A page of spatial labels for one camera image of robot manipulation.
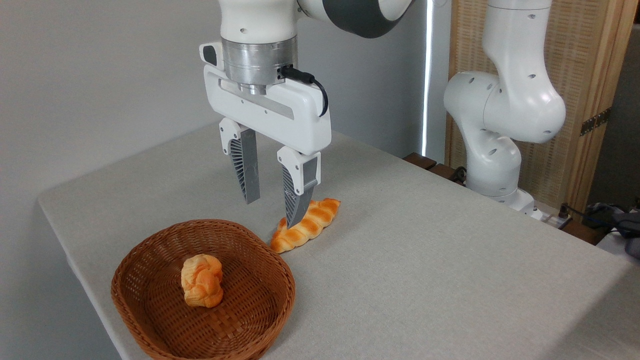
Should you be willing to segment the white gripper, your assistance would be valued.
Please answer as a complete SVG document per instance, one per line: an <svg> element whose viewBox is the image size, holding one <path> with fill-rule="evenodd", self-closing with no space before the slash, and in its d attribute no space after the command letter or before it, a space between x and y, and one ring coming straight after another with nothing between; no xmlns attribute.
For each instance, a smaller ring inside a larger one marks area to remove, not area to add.
<svg viewBox="0 0 640 360"><path fill-rule="evenodd" d="M320 116L322 91L288 79L267 87L265 95L252 95L240 91L212 64L204 66L203 75L212 109L226 117L219 123L222 152L230 157L245 203L260 198L258 132L284 145L277 156L286 227L297 225L310 207L315 186L322 182L320 151L332 141L330 113Z"/></svg>

